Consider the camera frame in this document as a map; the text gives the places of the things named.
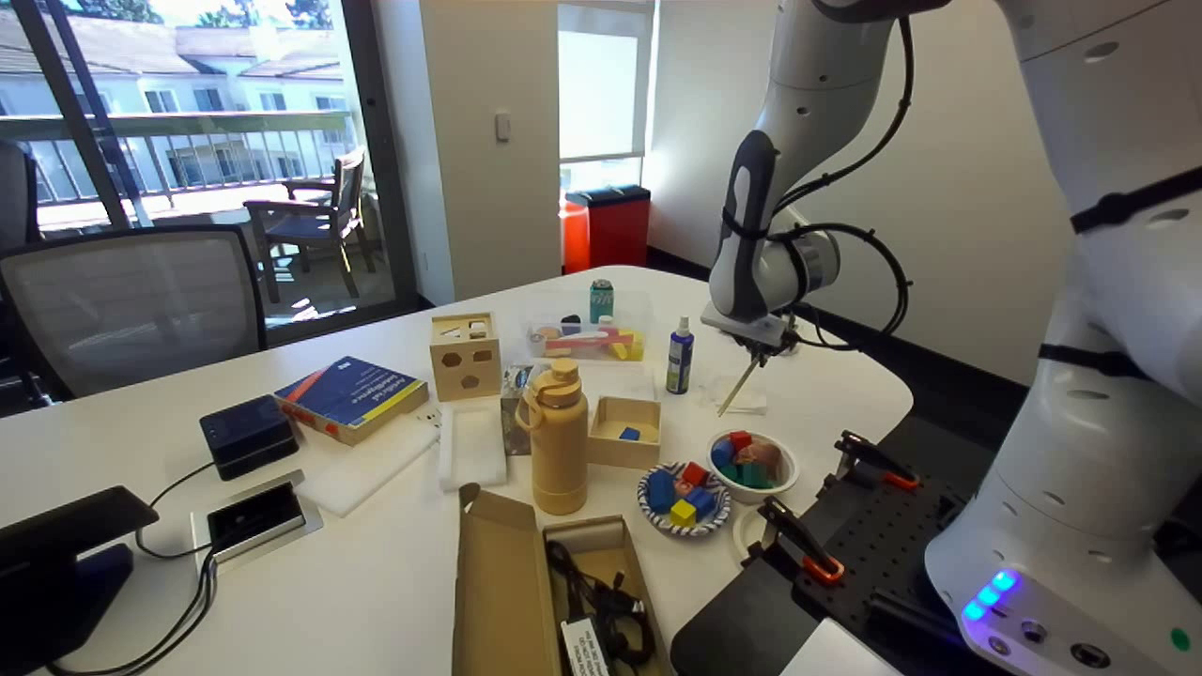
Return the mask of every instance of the smartphone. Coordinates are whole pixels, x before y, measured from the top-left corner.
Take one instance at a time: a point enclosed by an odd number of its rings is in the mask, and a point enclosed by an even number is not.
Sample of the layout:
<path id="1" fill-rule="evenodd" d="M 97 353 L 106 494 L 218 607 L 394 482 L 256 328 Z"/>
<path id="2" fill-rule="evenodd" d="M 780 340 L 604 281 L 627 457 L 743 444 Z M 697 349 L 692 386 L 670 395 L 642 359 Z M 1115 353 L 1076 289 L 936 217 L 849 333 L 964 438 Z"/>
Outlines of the smartphone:
<path id="1" fill-rule="evenodd" d="M 213 560 L 234 560 L 303 527 L 291 484 L 273 484 L 205 513 Z"/>

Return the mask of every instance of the bowl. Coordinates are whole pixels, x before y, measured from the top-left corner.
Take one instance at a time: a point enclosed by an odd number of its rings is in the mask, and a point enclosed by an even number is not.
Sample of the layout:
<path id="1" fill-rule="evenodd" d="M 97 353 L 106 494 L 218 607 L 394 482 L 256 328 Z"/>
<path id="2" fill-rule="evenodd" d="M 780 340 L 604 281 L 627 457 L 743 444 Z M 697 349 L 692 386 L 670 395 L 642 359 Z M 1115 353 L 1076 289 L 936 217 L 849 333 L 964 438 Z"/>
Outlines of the bowl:
<path id="1" fill-rule="evenodd" d="M 732 438 L 732 435 L 751 435 L 748 444 L 770 444 L 770 445 L 778 445 L 778 462 L 772 462 L 770 468 L 762 468 L 770 484 L 743 484 L 740 475 L 730 475 L 730 472 L 722 468 L 722 467 L 730 467 L 730 462 L 717 462 L 712 455 L 722 455 L 717 444 L 722 444 L 722 438 Z M 762 498 L 770 498 L 770 494 L 780 494 L 780 492 L 787 492 L 791 482 L 801 475 L 797 455 L 791 455 L 786 444 L 778 444 L 772 435 L 762 435 L 762 431 L 743 431 L 743 426 L 722 431 L 722 435 L 710 444 L 710 455 L 707 455 L 707 457 L 710 457 L 710 472 L 730 488 L 730 494 L 732 494 L 736 502 L 762 502 Z"/>
<path id="2" fill-rule="evenodd" d="M 717 532 L 725 523 L 730 523 L 730 494 L 725 494 L 725 484 L 717 482 L 712 468 L 707 468 L 707 492 L 712 494 L 712 512 L 707 518 L 697 518 L 695 527 L 675 527 L 670 513 L 656 513 L 650 502 L 645 502 L 645 482 L 653 472 L 681 472 L 682 467 L 656 467 L 650 468 L 642 482 L 640 482 L 640 512 L 645 513 L 650 527 L 656 527 L 660 532 L 670 537 L 681 537 L 681 540 L 697 540 L 697 537 L 710 537 Z"/>

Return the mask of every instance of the bottle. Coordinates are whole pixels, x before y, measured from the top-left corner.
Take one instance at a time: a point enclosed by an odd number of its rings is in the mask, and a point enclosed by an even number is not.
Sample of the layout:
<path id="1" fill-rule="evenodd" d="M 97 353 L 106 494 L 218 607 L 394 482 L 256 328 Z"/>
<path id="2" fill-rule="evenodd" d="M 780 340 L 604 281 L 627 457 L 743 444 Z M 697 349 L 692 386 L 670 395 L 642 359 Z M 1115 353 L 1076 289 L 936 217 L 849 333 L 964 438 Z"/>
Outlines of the bottle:
<path id="1" fill-rule="evenodd" d="M 681 315 L 681 328 L 672 329 L 672 345 L 670 345 L 670 395 L 682 395 L 686 391 L 686 370 L 692 370 L 692 329 L 686 329 L 686 315 Z"/>
<path id="2" fill-rule="evenodd" d="M 611 315 L 611 281 L 598 279 L 588 289 L 588 323 L 599 323 L 604 315 Z"/>
<path id="3" fill-rule="evenodd" d="M 516 408 L 519 426 L 528 435 L 533 502 L 548 513 L 572 513 L 588 494 L 587 416 L 587 395 L 572 359 L 541 370 Z"/>

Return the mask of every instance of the white wall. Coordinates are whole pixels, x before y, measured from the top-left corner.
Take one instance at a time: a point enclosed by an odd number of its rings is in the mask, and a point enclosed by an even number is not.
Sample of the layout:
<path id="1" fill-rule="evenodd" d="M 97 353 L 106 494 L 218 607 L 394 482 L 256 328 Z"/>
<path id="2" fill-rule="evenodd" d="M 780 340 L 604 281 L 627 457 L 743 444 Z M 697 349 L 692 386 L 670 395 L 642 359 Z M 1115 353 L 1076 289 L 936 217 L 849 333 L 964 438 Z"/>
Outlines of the white wall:
<path id="1" fill-rule="evenodd" d="M 767 88 L 772 0 L 663 0 L 645 185 L 653 247 L 710 261 L 730 157 Z M 993 5 L 915 16 L 915 106 L 887 152 L 814 196 L 807 217 L 880 229 L 912 279 L 902 336 L 1026 381 L 1068 256 L 1006 22 Z M 860 157 L 897 101 L 897 38 Z M 880 323 L 891 285 L 862 247 L 822 304 Z"/>
<path id="2" fill-rule="evenodd" d="M 419 296 L 561 269 L 553 0 L 378 0 Z M 511 142 L 492 112 L 511 112 Z"/>

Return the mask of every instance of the white table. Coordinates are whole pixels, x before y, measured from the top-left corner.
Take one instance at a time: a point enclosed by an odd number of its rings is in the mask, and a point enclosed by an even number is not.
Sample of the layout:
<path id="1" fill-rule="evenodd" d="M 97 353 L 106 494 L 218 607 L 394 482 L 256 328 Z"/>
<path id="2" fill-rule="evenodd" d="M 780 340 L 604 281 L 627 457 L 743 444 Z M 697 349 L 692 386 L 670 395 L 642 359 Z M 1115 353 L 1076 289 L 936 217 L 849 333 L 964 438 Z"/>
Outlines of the white table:
<path id="1" fill-rule="evenodd" d="M 435 313 L 492 313 L 507 359 L 533 359 L 521 328 L 538 315 L 587 315 L 593 279 L 616 285 L 616 315 L 645 328 L 645 359 L 583 363 L 587 395 L 660 399 L 660 462 L 701 457 L 712 431 L 760 426 L 787 438 L 805 475 L 786 494 L 805 512 L 835 468 L 829 444 L 842 426 L 870 438 L 910 414 L 897 376 L 860 353 L 801 349 L 753 370 L 743 399 L 717 416 L 722 395 L 748 366 L 740 345 L 697 328 L 707 285 L 604 268 L 553 279 Z M 266 395 L 340 353 L 429 376 L 429 315 L 387 320 L 271 353 L 179 370 L 144 386 L 124 386 L 67 405 L 0 420 L 0 527 L 57 502 L 129 484 L 149 498 L 171 475 L 205 462 L 198 416 Z M 660 395 L 663 345 L 681 315 L 695 323 L 695 386 L 682 399 Z M 198 482 L 171 492 L 147 532 L 155 544 L 188 544 L 188 513 L 211 512 L 234 492 L 249 492 L 290 468 L 318 472 L 340 455 L 387 452 L 394 426 L 378 426 L 359 445 L 321 435 L 303 438 L 301 455 L 256 468 L 241 482 Z M 516 457 L 504 494 L 528 498 L 528 462 Z M 588 468 L 588 502 L 572 518 L 622 513 L 650 582 L 660 633 L 672 638 L 732 573 L 736 557 L 725 532 L 682 544 L 660 537 L 633 507 L 633 468 Z M 318 528 L 220 568 L 218 599 L 205 623 L 166 658 L 160 672 L 449 672 L 455 631 L 455 494 L 435 484 L 432 452 L 389 475 L 354 513 L 328 513 Z M 156 641 L 190 594 L 190 564 L 134 560 L 134 573 L 100 621 L 97 633 L 67 658 L 74 669 L 106 669 Z"/>

